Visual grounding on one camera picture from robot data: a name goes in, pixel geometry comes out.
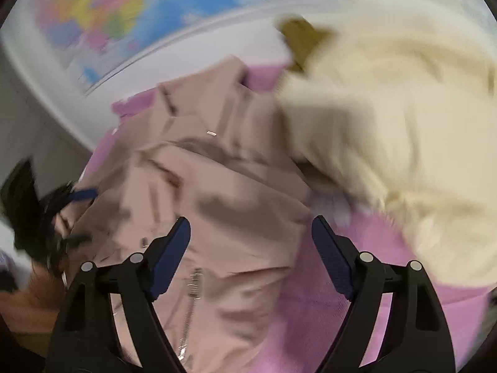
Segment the left forearm orange sleeve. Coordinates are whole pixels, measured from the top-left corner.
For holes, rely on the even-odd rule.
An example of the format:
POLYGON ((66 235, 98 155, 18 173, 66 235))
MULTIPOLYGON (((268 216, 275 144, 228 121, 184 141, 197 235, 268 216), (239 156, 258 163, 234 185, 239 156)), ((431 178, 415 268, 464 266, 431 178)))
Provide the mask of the left forearm orange sleeve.
POLYGON ((24 289, 1 293, 1 315, 14 334, 50 334, 65 292, 61 277, 33 263, 24 289))

